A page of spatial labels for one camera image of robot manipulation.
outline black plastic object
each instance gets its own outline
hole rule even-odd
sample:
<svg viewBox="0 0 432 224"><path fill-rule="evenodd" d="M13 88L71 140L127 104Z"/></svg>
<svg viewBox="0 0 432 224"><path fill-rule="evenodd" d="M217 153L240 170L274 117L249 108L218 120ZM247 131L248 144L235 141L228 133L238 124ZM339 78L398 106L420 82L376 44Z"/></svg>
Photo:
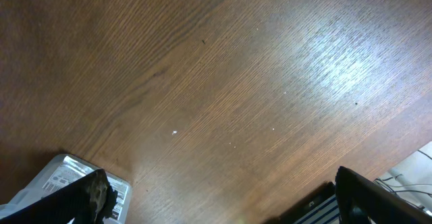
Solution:
<svg viewBox="0 0 432 224"><path fill-rule="evenodd" d="M266 220L263 224L290 224L315 210L317 206L334 196L335 186L329 182L319 186L314 192L288 209L282 215Z"/></svg>
<svg viewBox="0 0 432 224"><path fill-rule="evenodd" d="M30 206L0 220L5 223L101 224L115 206L117 191L98 169Z"/></svg>
<svg viewBox="0 0 432 224"><path fill-rule="evenodd" d="M426 213L346 167L337 171L335 192L342 224L369 224L369 218L376 224L432 223Z"/></svg>

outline sticker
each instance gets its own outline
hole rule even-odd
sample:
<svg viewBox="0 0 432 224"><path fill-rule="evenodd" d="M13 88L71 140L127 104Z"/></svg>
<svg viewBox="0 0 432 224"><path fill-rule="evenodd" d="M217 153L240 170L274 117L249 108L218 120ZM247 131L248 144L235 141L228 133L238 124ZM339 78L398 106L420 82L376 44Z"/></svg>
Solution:
<svg viewBox="0 0 432 224"><path fill-rule="evenodd" d="M79 163L70 157L65 157L63 163L58 166L54 173L49 177L48 181L43 185L42 189L45 191L45 194L42 198L68 186L93 171L93 168ZM126 194L128 193L128 186L112 177L107 178L111 187L118 192L117 203L115 204L113 213L110 216L111 219L118 221L123 210Z"/></svg>

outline wooden table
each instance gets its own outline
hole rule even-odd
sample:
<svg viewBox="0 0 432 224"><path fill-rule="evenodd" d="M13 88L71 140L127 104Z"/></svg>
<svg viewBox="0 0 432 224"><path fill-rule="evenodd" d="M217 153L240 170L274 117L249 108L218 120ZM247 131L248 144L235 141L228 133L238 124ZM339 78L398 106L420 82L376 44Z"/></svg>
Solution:
<svg viewBox="0 0 432 224"><path fill-rule="evenodd" d="M260 223L432 139L432 0L1 0L0 187L68 152L128 223Z"/></svg>

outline white wire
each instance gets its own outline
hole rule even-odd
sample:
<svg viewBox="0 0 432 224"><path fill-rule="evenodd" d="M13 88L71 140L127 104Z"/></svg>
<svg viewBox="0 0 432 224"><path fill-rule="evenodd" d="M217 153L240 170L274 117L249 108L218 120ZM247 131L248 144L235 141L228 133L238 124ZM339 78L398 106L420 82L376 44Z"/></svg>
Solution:
<svg viewBox="0 0 432 224"><path fill-rule="evenodd" d="M432 186L432 184L408 184L408 185L405 185L405 186L392 186L392 185L389 185L389 184L387 184L388 186L390 186L390 187L393 187L393 188L402 188L402 187L411 187L411 186Z"/></svg>

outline wood grain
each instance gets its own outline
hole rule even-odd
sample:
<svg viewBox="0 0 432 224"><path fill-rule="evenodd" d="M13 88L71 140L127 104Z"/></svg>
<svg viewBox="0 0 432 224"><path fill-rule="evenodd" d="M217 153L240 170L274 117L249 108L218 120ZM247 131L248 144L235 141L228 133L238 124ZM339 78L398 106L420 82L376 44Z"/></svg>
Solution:
<svg viewBox="0 0 432 224"><path fill-rule="evenodd" d="M2 202L69 152L133 185L128 223L260 223L432 139L432 0L0 8Z"/></svg>

